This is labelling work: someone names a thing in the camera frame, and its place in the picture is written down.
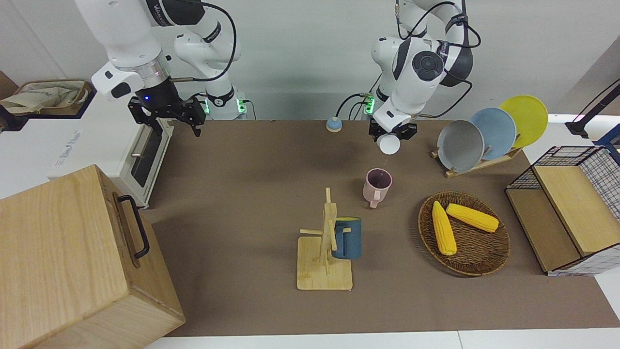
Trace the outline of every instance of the gray plate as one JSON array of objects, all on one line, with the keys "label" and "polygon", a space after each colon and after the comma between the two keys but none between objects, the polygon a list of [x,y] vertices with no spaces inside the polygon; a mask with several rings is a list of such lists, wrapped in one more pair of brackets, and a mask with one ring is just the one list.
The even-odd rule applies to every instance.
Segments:
[{"label": "gray plate", "polygon": [[444,127],[437,140],[439,160],[454,172],[471,170],[484,153],[482,133],[469,121],[457,120]]}]

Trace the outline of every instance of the woven basket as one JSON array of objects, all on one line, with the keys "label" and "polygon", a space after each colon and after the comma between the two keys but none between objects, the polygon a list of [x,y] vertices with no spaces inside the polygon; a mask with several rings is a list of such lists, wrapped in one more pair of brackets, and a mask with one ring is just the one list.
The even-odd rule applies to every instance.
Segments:
[{"label": "woven basket", "polygon": [[[456,240],[456,253],[444,256],[439,252],[433,228],[433,203],[439,201],[444,208],[459,204],[492,215],[500,221],[494,233],[487,233],[458,219],[448,216]],[[500,217],[484,202],[474,196],[444,191],[429,197],[420,208],[418,229],[428,251],[443,265],[457,273],[481,276],[493,273],[506,264],[510,255],[510,239]]]}]

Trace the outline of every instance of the corn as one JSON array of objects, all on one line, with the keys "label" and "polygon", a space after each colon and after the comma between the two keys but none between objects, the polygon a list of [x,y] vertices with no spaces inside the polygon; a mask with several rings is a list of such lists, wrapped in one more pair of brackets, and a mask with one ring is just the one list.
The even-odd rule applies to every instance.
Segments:
[{"label": "corn", "polygon": [[489,233],[494,233],[500,225],[500,222],[492,215],[457,204],[448,205],[446,213],[462,222]]},{"label": "corn", "polygon": [[454,232],[448,215],[438,201],[433,203],[433,228],[435,228],[435,238],[437,239],[437,247],[439,252],[445,256],[451,256],[456,253],[456,241],[454,240]]}]

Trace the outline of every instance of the blue mug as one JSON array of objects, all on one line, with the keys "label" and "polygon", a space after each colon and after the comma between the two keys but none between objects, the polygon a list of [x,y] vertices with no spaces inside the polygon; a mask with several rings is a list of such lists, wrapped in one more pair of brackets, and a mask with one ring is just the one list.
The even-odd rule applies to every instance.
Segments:
[{"label": "blue mug", "polygon": [[361,218],[336,218],[336,245],[332,256],[341,260],[354,260],[361,257]]}]

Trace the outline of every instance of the plate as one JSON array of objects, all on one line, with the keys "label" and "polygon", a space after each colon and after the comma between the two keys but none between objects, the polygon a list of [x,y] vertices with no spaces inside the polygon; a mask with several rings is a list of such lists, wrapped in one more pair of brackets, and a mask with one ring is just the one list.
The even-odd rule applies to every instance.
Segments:
[{"label": "plate", "polygon": [[533,96],[515,96],[508,98],[500,109],[506,111],[515,121],[519,138],[515,148],[526,147],[542,137],[549,123],[547,107],[540,99]]},{"label": "plate", "polygon": [[[444,256],[437,247],[433,228],[435,201],[439,201],[444,209],[452,203],[490,214],[500,221],[499,228],[494,233],[487,233],[448,216],[456,240],[456,253]],[[418,214],[418,231],[431,255],[441,264],[463,275],[482,276],[493,273],[503,267],[510,256],[510,239],[502,220],[487,204],[469,194],[444,191],[429,197]]]},{"label": "plate", "polygon": [[478,164],[484,153],[480,130],[465,120],[453,121],[444,127],[437,140],[439,160],[454,172],[466,172]]},{"label": "plate", "polygon": [[484,146],[491,149],[482,156],[493,160],[506,155],[515,144],[516,125],[510,114],[499,108],[486,108],[472,116],[470,122],[482,132]]}]

